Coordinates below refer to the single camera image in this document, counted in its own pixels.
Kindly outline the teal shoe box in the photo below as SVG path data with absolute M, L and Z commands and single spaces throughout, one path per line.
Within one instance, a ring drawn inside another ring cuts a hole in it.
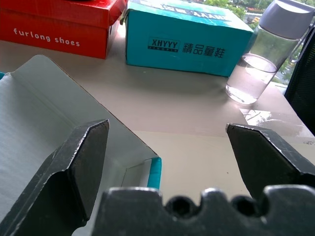
M 161 158 L 48 57 L 0 78 L 0 221 L 44 160 L 73 129 L 109 120 L 100 191 L 160 187 Z
M 228 77 L 253 30 L 225 8 L 182 0 L 128 0 L 129 65 Z

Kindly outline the clear tape patch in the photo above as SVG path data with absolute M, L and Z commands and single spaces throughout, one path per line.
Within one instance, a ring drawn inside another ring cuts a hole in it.
M 265 122 L 271 117 L 270 111 L 261 111 L 253 109 L 240 109 L 248 124 L 257 124 Z

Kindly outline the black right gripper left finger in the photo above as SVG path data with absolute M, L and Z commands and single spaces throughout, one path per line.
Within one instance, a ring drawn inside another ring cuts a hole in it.
M 0 236 L 72 236 L 86 226 L 101 182 L 108 132 L 107 119 L 74 128 L 0 222 Z

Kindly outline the red furlong shoes box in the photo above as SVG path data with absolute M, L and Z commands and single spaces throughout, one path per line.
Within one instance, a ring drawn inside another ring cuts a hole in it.
M 0 0 L 0 40 L 105 59 L 127 0 Z

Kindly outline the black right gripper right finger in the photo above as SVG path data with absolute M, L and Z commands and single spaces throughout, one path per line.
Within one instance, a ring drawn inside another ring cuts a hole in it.
M 242 180 L 254 199 L 268 185 L 315 188 L 315 165 L 275 131 L 236 123 L 225 129 Z

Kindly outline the clear water bottle grey lid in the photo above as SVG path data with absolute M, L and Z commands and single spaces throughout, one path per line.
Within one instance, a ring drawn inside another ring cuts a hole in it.
M 228 78 L 227 95 L 241 104 L 255 103 L 285 60 L 304 43 L 314 17 L 313 6 L 294 0 L 273 0 Z

